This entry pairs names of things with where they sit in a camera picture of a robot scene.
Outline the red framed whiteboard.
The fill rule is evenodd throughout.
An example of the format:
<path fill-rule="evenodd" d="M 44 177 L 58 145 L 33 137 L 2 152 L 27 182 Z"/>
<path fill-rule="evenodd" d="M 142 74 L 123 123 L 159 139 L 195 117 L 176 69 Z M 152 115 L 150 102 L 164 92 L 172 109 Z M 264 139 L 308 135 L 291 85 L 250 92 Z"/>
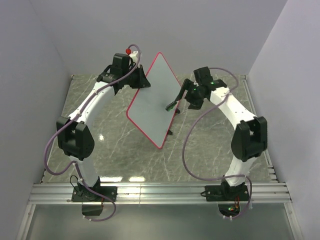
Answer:
<path fill-rule="evenodd" d="M 150 87 L 138 89 L 126 110 L 127 118 L 158 149 L 162 149 L 172 125 L 176 106 L 167 111 L 181 90 L 181 85 L 161 52 L 146 73 Z"/>

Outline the green whiteboard eraser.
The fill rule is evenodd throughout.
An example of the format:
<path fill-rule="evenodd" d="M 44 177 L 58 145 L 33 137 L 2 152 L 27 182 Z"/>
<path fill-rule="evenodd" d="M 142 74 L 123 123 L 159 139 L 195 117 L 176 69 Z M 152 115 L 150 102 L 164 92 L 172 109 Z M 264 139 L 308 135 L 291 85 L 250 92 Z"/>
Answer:
<path fill-rule="evenodd" d="M 166 110 L 167 112 L 169 112 L 169 111 L 175 109 L 176 106 L 177 106 L 177 103 L 178 103 L 177 101 L 171 102 L 170 104 L 168 104 L 168 105 L 165 107 L 165 110 Z"/>

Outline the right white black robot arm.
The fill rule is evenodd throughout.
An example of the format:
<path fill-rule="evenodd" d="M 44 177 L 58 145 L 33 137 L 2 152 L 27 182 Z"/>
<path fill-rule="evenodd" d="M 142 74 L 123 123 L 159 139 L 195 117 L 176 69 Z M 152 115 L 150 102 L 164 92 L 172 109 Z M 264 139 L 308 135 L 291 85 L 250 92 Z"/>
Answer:
<path fill-rule="evenodd" d="M 185 99 L 189 109 L 201 109 L 208 100 L 219 109 L 231 123 L 234 134 L 231 140 L 232 161 L 226 174 L 220 178 L 221 184 L 211 195 L 221 201 L 232 201 L 247 188 L 245 182 L 252 164 L 268 147 L 268 123 L 265 117 L 256 116 L 244 107 L 221 79 L 213 79 L 210 67 L 194 70 L 195 80 L 186 78 L 181 89 L 166 109 L 172 109 L 179 100 Z"/>

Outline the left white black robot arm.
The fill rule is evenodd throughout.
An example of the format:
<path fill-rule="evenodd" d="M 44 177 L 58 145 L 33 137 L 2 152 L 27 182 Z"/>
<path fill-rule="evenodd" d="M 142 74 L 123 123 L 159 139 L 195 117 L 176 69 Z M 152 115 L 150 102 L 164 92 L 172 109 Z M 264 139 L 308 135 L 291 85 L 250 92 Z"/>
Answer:
<path fill-rule="evenodd" d="M 79 107 L 56 122 L 58 147 L 69 157 L 79 176 L 75 193 L 89 202 L 102 198 L 100 177 L 90 158 L 95 147 L 90 129 L 100 110 L 125 85 L 132 89 L 151 86 L 140 58 L 137 50 L 116 53 L 112 64 L 97 76 L 93 89 Z"/>

